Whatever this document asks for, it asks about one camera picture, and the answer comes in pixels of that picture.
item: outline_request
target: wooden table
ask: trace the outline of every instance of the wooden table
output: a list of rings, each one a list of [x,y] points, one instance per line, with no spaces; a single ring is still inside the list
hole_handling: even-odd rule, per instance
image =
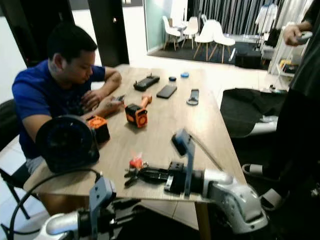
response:
[[[145,128],[136,128],[126,120],[125,113],[119,112],[108,120],[111,139],[100,151],[100,159],[92,168],[102,171],[103,175],[115,184],[116,195],[120,198],[137,198],[149,200],[191,201],[202,202],[200,196],[191,194],[185,198],[164,192],[164,185],[152,185],[139,181],[134,186],[125,189],[125,169],[129,167],[132,152],[142,152],[143,160],[150,166],[168,168],[171,161],[187,163],[187,158],[180,158],[171,143],[172,135],[179,129],[186,127],[202,140],[211,153],[216,157],[225,172],[234,175],[240,182],[245,183],[239,161],[232,146],[230,137],[220,114],[214,95],[211,81],[202,70],[187,70],[189,78],[181,78],[181,69],[145,69],[128,68],[122,73],[122,85],[114,96],[126,94],[125,103],[141,102],[144,93],[134,90],[133,84],[145,78],[152,72],[160,76],[159,83],[154,84],[145,93],[152,94],[152,103],[147,107],[148,125]],[[176,76],[176,82],[169,82],[168,77]],[[177,91],[169,98],[157,98],[156,94],[166,84],[176,85]],[[191,89],[199,89],[199,104],[189,106],[186,100]],[[194,169],[215,169],[215,165],[196,145]],[[30,189],[34,184],[52,175],[47,164],[43,162],[24,185]],[[36,189],[37,193],[60,195],[88,195],[94,184],[93,173],[72,173],[45,183]],[[206,216],[204,204],[196,205],[199,229],[203,226]]]

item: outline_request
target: short hair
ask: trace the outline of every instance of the short hair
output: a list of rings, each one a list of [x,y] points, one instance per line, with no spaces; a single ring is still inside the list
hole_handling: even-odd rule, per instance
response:
[[[58,24],[47,40],[47,55],[50,60],[54,54],[60,53],[68,63],[80,56],[81,50],[93,52],[97,44],[82,28],[70,23]]]

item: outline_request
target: gray curtain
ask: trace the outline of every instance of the gray curtain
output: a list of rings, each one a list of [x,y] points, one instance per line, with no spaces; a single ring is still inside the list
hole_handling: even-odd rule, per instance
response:
[[[313,0],[281,0],[283,4],[276,19],[276,28],[280,29],[288,22],[300,23]]]
[[[221,23],[224,33],[233,35],[256,35],[258,26],[255,24],[262,5],[279,4],[281,0],[195,0],[194,16],[198,12],[208,19]]]

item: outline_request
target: sandal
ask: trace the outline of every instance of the sandal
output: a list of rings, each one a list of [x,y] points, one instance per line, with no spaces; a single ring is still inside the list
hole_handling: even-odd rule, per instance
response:
[[[274,179],[270,177],[266,177],[262,173],[262,165],[257,165],[257,164],[244,164],[242,165],[242,171],[244,174],[253,177],[253,178],[258,178],[258,179],[263,179],[267,180],[270,182],[278,182],[279,179]]]
[[[275,211],[279,209],[289,197],[290,192],[288,191],[285,197],[282,197],[273,188],[267,191],[265,194],[260,196],[261,206],[267,211]],[[262,198],[267,201],[272,207],[265,206],[262,202]]]

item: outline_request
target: man's hand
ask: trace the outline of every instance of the man's hand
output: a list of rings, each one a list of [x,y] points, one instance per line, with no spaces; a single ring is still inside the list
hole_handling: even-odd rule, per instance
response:
[[[283,31],[283,40],[285,44],[295,47],[301,45],[297,41],[297,37],[301,37],[301,35],[301,31],[297,25],[289,25]]]
[[[83,105],[85,112],[90,112],[92,109],[104,99],[105,94],[101,89],[89,90],[81,98],[81,104]]]
[[[105,97],[96,108],[97,115],[100,117],[105,117],[108,114],[116,112],[123,108],[124,101],[117,101],[114,96]]]

